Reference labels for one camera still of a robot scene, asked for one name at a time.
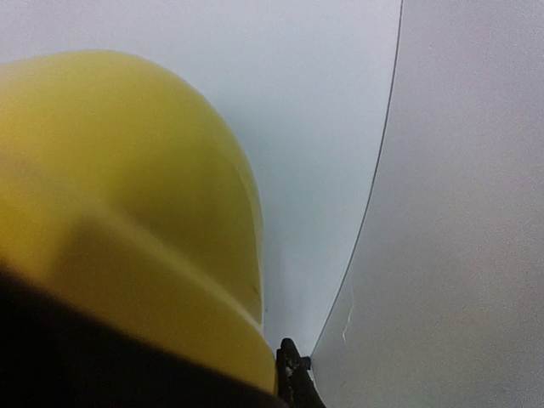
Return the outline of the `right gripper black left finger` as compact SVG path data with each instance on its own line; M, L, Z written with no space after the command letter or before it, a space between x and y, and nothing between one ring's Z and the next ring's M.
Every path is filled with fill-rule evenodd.
M142 343L1 267L3 407L282 407L214 370Z

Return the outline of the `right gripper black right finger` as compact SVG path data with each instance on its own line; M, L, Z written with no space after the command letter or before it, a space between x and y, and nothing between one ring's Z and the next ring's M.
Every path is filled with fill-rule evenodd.
M291 408L325 408L309 375L311 359L298 352L289 337L276 350L278 396Z

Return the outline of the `yellow Pikachu hard-shell suitcase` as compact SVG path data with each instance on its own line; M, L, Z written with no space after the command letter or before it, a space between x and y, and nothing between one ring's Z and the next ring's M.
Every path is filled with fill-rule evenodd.
M273 393L262 215L233 133L112 51L1 66L1 259L82 315Z

